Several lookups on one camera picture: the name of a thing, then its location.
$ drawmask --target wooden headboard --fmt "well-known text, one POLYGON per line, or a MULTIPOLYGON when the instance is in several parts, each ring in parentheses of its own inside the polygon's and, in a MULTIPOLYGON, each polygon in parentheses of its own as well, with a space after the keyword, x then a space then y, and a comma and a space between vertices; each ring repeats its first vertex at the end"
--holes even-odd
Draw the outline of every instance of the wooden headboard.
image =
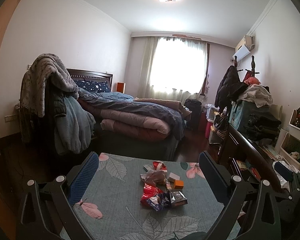
POLYGON ((96 81, 96 82, 107 82, 109 87, 112 86, 112 74, 101 73, 90 70, 79 70, 67 68, 71 78, 73 80, 84 80, 84 81, 96 81))

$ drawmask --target coat rack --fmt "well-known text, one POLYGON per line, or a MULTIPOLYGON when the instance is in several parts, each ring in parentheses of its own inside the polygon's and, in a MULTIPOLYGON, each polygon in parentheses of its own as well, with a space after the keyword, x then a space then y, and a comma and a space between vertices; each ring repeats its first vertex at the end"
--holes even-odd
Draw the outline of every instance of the coat rack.
POLYGON ((255 68, 256 68, 256 63, 254 62, 254 56, 252 57, 252 61, 251 61, 251 76, 254 77, 255 74, 260 74, 260 72, 255 72, 255 68))
POLYGON ((235 68, 238 67, 238 62, 237 62, 237 56, 234 56, 234 62, 233 62, 233 65, 235 66, 235 68))

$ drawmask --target white wall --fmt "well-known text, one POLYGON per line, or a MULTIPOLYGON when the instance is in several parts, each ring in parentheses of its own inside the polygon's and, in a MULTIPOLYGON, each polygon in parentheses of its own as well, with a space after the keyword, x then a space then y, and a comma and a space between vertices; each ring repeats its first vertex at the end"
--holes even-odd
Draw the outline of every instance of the white wall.
POLYGON ((83 0, 21 0, 0 49, 0 137, 19 131, 4 122, 20 97, 21 81, 36 57, 54 53, 67 68, 109 72, 123 82, 130 32, 83 0))
POLYGON ((136 97, 139 89, 140 73, 143 60, 143 53, 147 37, 131 38, 130 49, 127 59, 124 82, 126 83, 125 93, 136 97))
MULTIPOLYGON (((290 0, 277 0, 255 33, 256 48, 240 68, 251 69, 255 56, 256 78, 269 86, 274 104, 283 106, 282 127, 300 106, 300 14, 290 0)), ((240 73, 241 80, 246 71, 240 73)))
MULTIPOLYGON (((131 38, 124 81, 126 83, 125 93, 134 97, 136 97, 138 93, 146 38, 147 37, 131 38)), ((227 68, 232 64, 230 60, 233 54, 234 48, 215 43, 210 44, 209 77, 207 83, 208 93, 205 99, 200 99, 203 103, 214 104, 218 86, 227 68)))

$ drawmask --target window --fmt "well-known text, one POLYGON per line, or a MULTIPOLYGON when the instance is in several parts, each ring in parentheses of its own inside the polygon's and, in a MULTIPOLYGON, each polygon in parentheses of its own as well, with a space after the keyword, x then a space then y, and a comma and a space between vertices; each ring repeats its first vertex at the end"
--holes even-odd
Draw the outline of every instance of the window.
POLYGON ((154 54, 150 86, 154 91, 200 93, 207 69, 206 42, 161 37, 154 54))

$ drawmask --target wall outlet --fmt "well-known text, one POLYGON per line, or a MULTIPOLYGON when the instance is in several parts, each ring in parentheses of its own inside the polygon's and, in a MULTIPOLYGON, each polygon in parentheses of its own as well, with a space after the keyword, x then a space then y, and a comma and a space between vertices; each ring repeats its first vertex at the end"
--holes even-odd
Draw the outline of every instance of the wall outlet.
POLYGON ((14 120, 18 120, 18 115, 17 114, 12 114, 12 115, 7 115, 4 117, 5 122, 11 122, 14 120))

